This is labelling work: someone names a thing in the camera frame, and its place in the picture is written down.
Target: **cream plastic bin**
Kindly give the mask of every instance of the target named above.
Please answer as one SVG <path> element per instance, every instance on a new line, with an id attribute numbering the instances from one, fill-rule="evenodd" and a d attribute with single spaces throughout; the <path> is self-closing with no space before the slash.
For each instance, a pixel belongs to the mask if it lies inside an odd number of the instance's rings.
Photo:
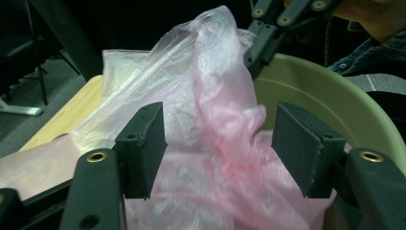
<path id="1" fill-rule="evenodd" d="M 330 125 L 354 148 L 378 150 L 406 175 L 406 147 L 394 123 L 365 92 L 327 68 L 277 54 L 255 81 L 259 104 L 267 110 L 263 128 L 275 123 L 278 102 L 296 104 Z M 333 210 L 325 229 L 337 229 Z"/>

